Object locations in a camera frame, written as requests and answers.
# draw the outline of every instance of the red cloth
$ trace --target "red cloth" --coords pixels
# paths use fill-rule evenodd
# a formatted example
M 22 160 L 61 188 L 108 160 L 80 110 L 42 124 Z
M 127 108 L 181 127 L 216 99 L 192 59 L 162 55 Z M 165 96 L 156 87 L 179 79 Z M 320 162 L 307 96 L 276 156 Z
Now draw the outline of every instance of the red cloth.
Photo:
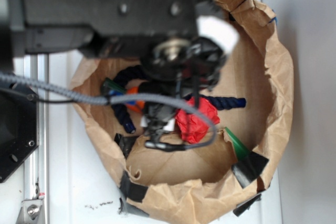
M 190 105 L 195 104 L 195 99 L 192 97 L 188 102 Z M 220 122 L 217 114 L 217 109 L 205 98 L 199 99 L 198 110 L 207 115 L 214 124 Z M 182 140 L 190 144 L 198 143 L 207 133 L 209 126 L 194 114 L 186 114 L 184 110 L 179 110 L 175 116 L 176 122 L 182 133 Z

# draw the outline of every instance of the dark blue rope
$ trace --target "dark blue rope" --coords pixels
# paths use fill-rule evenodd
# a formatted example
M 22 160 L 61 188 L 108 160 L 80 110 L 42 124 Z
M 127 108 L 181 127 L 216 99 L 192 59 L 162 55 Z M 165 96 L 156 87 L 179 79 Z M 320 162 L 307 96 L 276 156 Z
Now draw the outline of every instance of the dark blue rope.
M 189 94 L 184 99 L 189 101 L 193 95 Z M 245 98 L 235 98 L 235 97 L 207 97 L 205 95 L 200 95 L 200 97 L 208 100 L 217 110 L 230 110 L 234 108 L 245 108 L 246 99 Z
M 148 77 L 140 65 L 121 70 L 113 81 L 125 88 L 127 83 L 135 79 L 148 80 Z M 118 122 L 124 127 L 125 131 L 127 133 L 134 133 L 136 128 L 132 122 L 130 114 L 127 112 L 127 107 L 123 104 L 116 104 L 111 107 L 114 110 L 114 115 L 116 116 Z

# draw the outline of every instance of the brown paper bag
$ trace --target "brown paper bag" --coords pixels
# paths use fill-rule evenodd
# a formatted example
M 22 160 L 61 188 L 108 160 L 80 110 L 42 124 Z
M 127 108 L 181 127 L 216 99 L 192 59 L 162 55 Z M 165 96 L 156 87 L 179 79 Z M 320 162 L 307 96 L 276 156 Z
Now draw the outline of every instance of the brown paper bag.
M 164 153 L 144 147 L 138 138 L 127 161 L 114 142 L 127 135 L 110 107 L 76 104 L 106 170 L 120 186 L 124 171 L 131 181 L 148 186 L 142 202 L 127 199 L 150 217 L 169 223 L 209 223 L 269 187 L 289 139 L 293 105 L 293 64 L 279 42 L 273 11 L 257 0 L 216 0 L 224 16 L 240 33 L 240 41 L 221 72 L 212 96 L 244 97 L 243 109 L 220 111 L 216 142 L 186 152 Z M 229 21 L 229 13 L 235 21 Z M 71 87 L 99 95 L 105 77 L 113 78 L 137 61 L 87 60 L 80 64 Z M 130 112 L 135 125 L 140 115 Z M 237 162 L 223 130 L 228 127 L 254 152 L 269 159 L 258 179 L 242 189 L 231 166 Z M 136 135 L 142 134 L 137 128 Z M 178 134 L 163 141 L 180 143 Z

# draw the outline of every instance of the red object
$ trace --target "red object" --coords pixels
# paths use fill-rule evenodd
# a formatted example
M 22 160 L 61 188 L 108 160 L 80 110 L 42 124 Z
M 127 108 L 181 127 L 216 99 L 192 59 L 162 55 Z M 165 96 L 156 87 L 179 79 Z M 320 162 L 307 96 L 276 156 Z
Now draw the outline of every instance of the red object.
M 137 94 L 139 87 L 134 87 L 126 91 L 126 94 Z M 142 109 L 145 107 L 144 101 L 136 101 L 135 105 L 126 104 L 127 108 L 138 113 L 142 113 Z
M 192 97 L 188 102 L 190 105 L 195 104 L 195 99 Z M 198 110 L 205 114 L 214 124 L 220 122 L 217 114 L 217 109 L 205 98 L 199 99 Z M 182 133 L 182 140 L 190 144 L 198 143 L 207 133 L 209 126 L 193 114 L 186 114 L 185 111 L 179 110 L 175 116 L 176 122 Z

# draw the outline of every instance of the screw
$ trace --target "screw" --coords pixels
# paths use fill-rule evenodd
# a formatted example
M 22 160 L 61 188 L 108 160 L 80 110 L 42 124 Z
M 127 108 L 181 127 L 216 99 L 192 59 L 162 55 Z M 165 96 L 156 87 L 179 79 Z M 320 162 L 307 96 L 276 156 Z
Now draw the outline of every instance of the screw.
M 170 13 L 172 16 L 176 17 L 182 12 L 182 6 L 179 2 L 174 2 L 170 8 Z
M 36 205 L 31 205 L 27 208 L 27 213 L 31 218 L 35 218 L 38 216 L 40 209 Z
M 35 102 L 36 101 L 36 95 L 35 94 L 29 94 L 27 95 L 27 100 L 30 102 Z
M 129 7 L 127 4 L 122 3 L 119 5 L 119 11 L 121 14 L 126 15 L 129 12 Z

